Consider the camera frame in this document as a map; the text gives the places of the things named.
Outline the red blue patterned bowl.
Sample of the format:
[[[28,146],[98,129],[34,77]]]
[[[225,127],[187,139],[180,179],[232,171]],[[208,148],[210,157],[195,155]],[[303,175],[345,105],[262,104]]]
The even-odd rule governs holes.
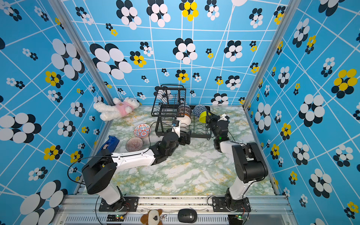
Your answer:
[[[134,129],[134,135],[137,138],[146,138],[149,136],[149,133],[151,131],[151,127],[148,124],[139,124],[135,129]]]

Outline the pink striped bowl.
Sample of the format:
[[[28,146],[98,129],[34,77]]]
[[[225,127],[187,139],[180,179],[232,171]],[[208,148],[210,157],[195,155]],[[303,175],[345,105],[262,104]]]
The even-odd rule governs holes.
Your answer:
[[[128,152],[140,151],[143,147],[143,141],[141,138],[133,137],[126,142],[125,148]]]

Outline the blue triangle pattern bowl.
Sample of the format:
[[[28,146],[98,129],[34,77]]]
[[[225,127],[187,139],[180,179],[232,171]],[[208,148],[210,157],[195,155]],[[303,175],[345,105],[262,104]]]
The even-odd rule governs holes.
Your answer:
[[[194,107],[194,109],[192,110],[192,113],[195,117],[200,118],[201,113],[206,112],[207,108],[206,106],[203,105],[197,105]]]

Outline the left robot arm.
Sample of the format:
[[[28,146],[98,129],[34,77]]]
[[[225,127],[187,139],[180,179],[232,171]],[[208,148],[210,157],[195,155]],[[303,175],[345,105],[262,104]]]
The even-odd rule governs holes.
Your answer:
[[[120,211],[129,206],[120,188],[111,184],[116,173],[134,167],[153,166],[167,160],[179,145],[190,144],[191,134],[168,132],[161,141],[142,151],[111,153],[108,149],[98,152],[82,168],[82,176],[89,195],[101,197],[110,211]]]

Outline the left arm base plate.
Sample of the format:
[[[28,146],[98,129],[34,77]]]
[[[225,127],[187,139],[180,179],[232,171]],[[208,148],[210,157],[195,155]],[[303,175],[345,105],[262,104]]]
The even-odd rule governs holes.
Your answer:
[[[136,212],[139,197],[123,197],[112,205],[109,205],[103,198],[98,210],[100,212]]]

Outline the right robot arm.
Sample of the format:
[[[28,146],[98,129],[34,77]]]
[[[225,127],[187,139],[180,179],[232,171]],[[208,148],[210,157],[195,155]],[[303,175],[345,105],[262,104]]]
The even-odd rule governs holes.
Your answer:
[[[262,151],[255,142],[240,143],[231,141],[228,137],[229,116],[206,113],[206,124],[214,135],[214,148],[224,154],[232,156],[237,177],[231,187],[226,190],[224,201],[217,203],[222,209],[230,212],[243,209],[251,212],[246,192],[255,182],[260,182],[268,176],[268,168]]]

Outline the lime green bowl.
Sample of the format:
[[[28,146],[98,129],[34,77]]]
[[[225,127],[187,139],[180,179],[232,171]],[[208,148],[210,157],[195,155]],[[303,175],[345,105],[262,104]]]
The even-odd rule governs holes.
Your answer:
[[[199,121],[201,123],[206,123],[206,117],[208,115],[208,111],[203,111],[201,114],[200,114],[200,117],[199,117]]]

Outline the plain white bowl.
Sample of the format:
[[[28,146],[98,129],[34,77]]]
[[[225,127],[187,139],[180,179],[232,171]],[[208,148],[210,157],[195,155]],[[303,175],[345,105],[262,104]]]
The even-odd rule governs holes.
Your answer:
[[[187,127],[191,124],[191,118],[187,115],[184,117],[177,117],[176,120],[180,122],[181,127]]]

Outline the brown white patterned bowl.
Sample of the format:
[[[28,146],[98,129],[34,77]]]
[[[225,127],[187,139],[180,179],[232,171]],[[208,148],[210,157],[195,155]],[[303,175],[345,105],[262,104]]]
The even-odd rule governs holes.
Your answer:
[[[177,108],[177,116],[178,117],[185,117],[185,116],[190,117],[191,114],[192,114],[192,109],[188,105],[180,105]]]

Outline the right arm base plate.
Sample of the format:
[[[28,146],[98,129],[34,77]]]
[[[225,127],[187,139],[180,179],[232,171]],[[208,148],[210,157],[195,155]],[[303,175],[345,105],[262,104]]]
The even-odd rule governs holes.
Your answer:
[[[212,197],[211,206],[214,212],[251,212],[249,199],[233,200],[230,197]]]

